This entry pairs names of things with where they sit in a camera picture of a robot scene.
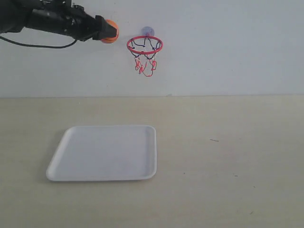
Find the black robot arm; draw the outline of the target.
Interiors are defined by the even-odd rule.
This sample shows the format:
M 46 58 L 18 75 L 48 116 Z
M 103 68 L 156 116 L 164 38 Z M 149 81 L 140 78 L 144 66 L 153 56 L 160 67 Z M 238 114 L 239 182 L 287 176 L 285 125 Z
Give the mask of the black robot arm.
M 2 0 L 0 32 L 19 33 L 23 28 L 59 34 L 79 41 L 115 38 L 118 29 L 102 16 L 90 16 L 71 0 Z

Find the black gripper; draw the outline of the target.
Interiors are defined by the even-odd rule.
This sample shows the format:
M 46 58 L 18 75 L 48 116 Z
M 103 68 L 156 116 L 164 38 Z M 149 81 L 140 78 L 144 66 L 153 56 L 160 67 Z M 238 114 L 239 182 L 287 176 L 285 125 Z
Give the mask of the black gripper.
M 80 41 L 116 38 L 116 28 L 104 17 L 96 15 L 93 18 L 82 6 L 73 6 L 70 0 L 40 0 L 39 6 L 28 16 L 25 27 Z

